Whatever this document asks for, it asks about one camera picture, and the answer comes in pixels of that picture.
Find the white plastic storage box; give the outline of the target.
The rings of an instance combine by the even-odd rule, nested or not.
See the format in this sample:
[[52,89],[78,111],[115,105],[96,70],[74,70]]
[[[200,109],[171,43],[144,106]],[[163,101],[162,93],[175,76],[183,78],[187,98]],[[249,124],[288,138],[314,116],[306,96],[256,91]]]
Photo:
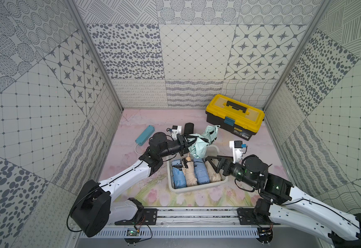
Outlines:
[[208,156],[220,154],[217,146],[207,147],[204,158],[194,158],[191,155],[177,156],[167,161],[169,189],[174,193],[186,193],[217,187],[228,182],[222,173],[216,173],[213,166],[206,161]]

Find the beige umbrella wooden handle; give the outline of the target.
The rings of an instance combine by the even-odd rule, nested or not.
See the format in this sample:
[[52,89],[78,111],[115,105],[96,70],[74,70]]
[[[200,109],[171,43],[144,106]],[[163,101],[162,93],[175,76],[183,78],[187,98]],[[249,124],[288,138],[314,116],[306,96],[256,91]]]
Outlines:
[[194,163],[191,157],[185,157],[183,159],[182,171],[186,179],[187,187],[194,187],[198,185],[198,180],[194,172]]

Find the teal power strip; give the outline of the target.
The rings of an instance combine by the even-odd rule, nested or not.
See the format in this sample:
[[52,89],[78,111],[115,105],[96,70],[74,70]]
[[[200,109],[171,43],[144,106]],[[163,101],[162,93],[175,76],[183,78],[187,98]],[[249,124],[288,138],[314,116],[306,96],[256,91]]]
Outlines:
[[143,146],[144,143],[154,134],[155,128],[149,125],[136,139],[136,144]]

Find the small light blue umbrella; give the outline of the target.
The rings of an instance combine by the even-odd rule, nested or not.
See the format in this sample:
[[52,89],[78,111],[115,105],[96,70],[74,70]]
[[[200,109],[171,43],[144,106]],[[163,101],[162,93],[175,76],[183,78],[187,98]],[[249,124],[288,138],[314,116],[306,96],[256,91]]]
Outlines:
[[203,159],[194,158],[193,163],[194,163],[194,173],[195,173],[198,185],[209,184],[210,181],[209,181],[207,169],[206,169]]

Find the black folded umbrella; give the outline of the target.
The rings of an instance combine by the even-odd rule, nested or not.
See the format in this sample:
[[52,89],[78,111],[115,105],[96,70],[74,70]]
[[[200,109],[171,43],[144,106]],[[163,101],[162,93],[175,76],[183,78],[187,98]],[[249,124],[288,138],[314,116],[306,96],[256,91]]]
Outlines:
[[186,123],[184,126],[184,135],[190,135],[194,133],[194,124],[193,123]]

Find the mint green umbrella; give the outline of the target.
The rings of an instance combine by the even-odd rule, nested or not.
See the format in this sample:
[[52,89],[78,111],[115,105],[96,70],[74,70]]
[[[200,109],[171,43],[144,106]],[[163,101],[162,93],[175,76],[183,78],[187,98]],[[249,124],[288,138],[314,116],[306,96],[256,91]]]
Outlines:
[[202,134],[191,134],[187,137],[187,141],[192,145],[188,148],[193,158],[202,159],[206,155],[207,147],[212,145],[217,139],[220,125],[207,126]]

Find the yellow black tool box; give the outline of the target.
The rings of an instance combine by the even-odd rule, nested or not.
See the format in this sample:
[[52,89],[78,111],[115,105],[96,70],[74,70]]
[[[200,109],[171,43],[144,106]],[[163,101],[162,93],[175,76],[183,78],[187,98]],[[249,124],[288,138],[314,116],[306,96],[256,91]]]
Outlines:
[[248,141],[264,121],[262,110],[224,95],[216,95],[206,107],[207,122]]

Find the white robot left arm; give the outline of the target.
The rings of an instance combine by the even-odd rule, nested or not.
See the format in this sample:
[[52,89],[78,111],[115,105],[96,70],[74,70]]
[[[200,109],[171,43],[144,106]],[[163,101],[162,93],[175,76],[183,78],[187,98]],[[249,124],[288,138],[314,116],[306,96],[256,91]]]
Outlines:
[[113,203],[130,187],[156,173],[163,165],[163,159],[171,155],[183,155],[197,140],[193,135],[177,135],[175,140],[167,139],[163,132],[154,134],[149,146],[129,168],[106,180],[87,181],[81,188],[68,214],[87,237],[98,234],[108,222],[141,222],[143,205],[134,198]]

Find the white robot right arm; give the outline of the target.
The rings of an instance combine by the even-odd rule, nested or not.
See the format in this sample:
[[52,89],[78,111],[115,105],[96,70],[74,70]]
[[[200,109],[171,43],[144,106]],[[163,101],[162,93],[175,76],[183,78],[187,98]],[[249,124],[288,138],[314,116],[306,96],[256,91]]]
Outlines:
[[269,173],[269,165],[256,155],[240,163],[230,157],[206,158],[216,172],[233,176],[257,191],[253,209],[238,208],[241,225],[260,227],[259,241],[269,243],[272,231],[263,225],[287,225],[324,240],[336,248],[361,248],[361,213],[355,215],[331,207],[300,190],[291,182]]

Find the aluminium rail with mounts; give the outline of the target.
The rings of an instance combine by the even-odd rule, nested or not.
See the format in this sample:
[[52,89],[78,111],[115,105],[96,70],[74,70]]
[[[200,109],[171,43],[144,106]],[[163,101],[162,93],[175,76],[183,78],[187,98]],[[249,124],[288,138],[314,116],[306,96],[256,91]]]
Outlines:
[[240,224],[236,207],[157,208],[141,227],[109,223],[69,248],[323,248],[313,235],[275,224]]

